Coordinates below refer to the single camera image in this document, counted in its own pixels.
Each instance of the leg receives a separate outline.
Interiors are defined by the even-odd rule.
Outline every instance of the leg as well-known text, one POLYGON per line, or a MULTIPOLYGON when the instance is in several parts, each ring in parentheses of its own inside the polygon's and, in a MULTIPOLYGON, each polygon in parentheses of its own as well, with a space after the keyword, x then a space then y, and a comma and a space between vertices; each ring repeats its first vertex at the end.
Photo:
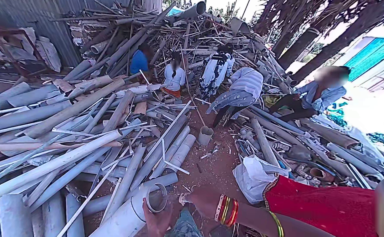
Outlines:
POLYGON ((318 112, 314 109, 302 109, 297 112, 281 116, 279 119, 283 120, 284 122, 288 122, 293 119, 310 118, 316 114, 318 114, 318 112))
POLYGON ((287 94, 269 108, 269 113, 277 112, 279 108, 286 105, 294 110, 295 107, 301 107, 301 100, 293 100, 293 95, 287 94))
MULTIPOLYGON (((238 107, 238 106, 234 106, 234 109, 233 111, 231 112, 230 114, 230 117, 232 117, 235 113, 241 111, 242 109, 245 109, 247 108, 248 106, 242 106, 242 107, 238 107)), ((226 123, 226 126, 225 127, 229 127, 233 122, 235 121, 235 119, 229 119, 226 123)))
POLYGON ((170 231, 169 236, 202 237, 187 207, 184 207, 183 210, 180 212, 180 217, 178 218, 173 229, 170 231))
POLYGON ((226 105, 224 107, 222 107, 219 111, 218 111, 218 114, 216 116, 216 119, 214 120, 214 123, 213 123, 213 128, 215 128, 217 126, 217 124, 221 121, 221 119, 223 118, 224 114, 226 114, 227 110, 230 108, 230 105, 226 105))

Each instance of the green bangle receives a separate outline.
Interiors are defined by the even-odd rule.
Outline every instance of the green bangle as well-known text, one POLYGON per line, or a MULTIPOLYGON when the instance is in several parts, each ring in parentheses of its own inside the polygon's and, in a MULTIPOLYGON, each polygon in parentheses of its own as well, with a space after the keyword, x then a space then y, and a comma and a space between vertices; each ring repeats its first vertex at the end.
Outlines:
POLYGON ((275 223, 277 224, 277 230, 278 230, 278 237, 284 237, 284 230, 283 230, 283 227, 281 226, 281 223, 279 222, 279 219, 277 218, 277 216, 271 212, 271 211, 268 211, 272 218, 274 219, 275 223))

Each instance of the person sitting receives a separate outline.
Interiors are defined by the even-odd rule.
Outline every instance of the person sitting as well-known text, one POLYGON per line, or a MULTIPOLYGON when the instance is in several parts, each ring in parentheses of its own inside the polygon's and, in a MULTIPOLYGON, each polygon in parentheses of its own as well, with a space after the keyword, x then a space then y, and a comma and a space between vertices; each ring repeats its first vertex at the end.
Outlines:
POLYGON ((206 111, 209 114, 211 110, 220 109, 214 120, 213 128, 221 121, 230 106, 234 108, 226 127, 230 126, 240 112, 252 105, 261 95, 263 76, 255 69, 242 67, 231 75, 230 79, 233 84, 229 91, 218 96, 206 111))
POLYGON ((293 119, 310 118, 322 113, 336 100, 346 94, 342 86, 348 81, 350 68, 346 66, 327 66, 318 70, 315 81, 300 88, 294 94, 287 94, 269 108, 269 113, 277 112, 281 107, 288 106, 293 113, 279 117, 284 122, 293 119))
POLYGON ((164 70, 165 87, 162 88, 162 91, 180 98, 180 86, 185 84, 186 73, 180 67, 181 59, 179 52, 173 52, 172 57, 171 63, 164 70))
POLYGON ((153 49, 147 43, 142 43, 138 46, 138 50, 133 54, 130 63, 130 74, 139 73, 139 70, 148 72, 148 62, 151 61, 152 57, 153 49))

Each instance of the gold bangle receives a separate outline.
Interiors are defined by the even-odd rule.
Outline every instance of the gold bangle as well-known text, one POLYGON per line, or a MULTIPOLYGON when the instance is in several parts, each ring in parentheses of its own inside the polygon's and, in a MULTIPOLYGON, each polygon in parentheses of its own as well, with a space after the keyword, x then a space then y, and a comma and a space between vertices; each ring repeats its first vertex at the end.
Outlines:
POLYGON ((278 237, 284 237, 284 230, 283 230, 283 227, 281 226, 281 223, 279 222, 279 219, 277 218, 277 216, 271 212, 271 211, 268 211, 272 218, 274 219, 275 223, 277 224, 277 230, 278 230, 278 237))
POLYGON ((224 207, 224 212, 223 212, 223 215, 221 217, 221 224, 223 225, 224 222, 226 221, 226 216, 227 216, 227 212, 229 210, 229 203, 230 203, 230 198, 229 197, 226 197, 226 206, 224 207))

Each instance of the blue shirt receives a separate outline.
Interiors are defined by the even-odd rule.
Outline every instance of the blue shirt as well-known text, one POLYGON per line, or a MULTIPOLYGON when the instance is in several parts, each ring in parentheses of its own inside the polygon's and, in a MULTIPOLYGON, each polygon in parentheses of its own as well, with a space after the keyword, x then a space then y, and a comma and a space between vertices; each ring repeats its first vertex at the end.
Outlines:
POLYGON ((130 63, 130 73, 139 73, 139 69, 141 69, 142 72, 148 72, 148 60, 145 57, 145 54, 138 49, 133 54, 132 61, 130 63))
POLYGON ((316 89, 318 84, 315 81, 312 81, 300 88, 297 88, 296 93, 304 94, 302 97, 302 107, 304 109, 313 108, 314 110, 323 112, 326 108, 336 100, 340 99, 347 93, 347 90, 340 86, 338 88, 328 88, 321 92, 321 97, 312 102, 313 97, 315 96, 316 89))

